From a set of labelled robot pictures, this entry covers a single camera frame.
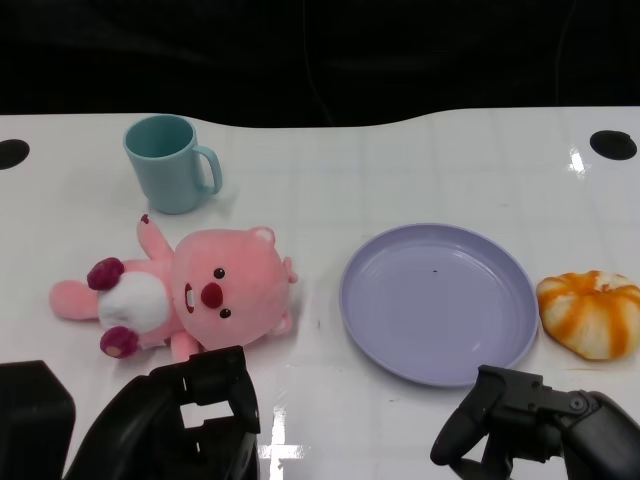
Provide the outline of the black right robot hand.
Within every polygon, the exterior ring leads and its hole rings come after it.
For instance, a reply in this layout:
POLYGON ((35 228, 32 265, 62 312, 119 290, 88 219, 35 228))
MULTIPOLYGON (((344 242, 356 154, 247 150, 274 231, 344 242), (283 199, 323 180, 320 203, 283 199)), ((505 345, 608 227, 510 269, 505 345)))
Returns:
POLYGON ((508 479, 517 459, 553 457, 570 479, 636 479, 639 425, 600 392, 558 391, 540 375, 483 365, 430 453, 462 479, 508 479))

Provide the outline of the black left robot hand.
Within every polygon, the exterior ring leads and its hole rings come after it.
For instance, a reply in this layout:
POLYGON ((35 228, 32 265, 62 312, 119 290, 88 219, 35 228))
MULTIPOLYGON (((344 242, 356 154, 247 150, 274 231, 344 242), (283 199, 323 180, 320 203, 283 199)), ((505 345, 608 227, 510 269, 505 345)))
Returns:
POLYGON ((94 421, 69 479, 257 479, 258 401, 228 347, 131 380, 94 421))

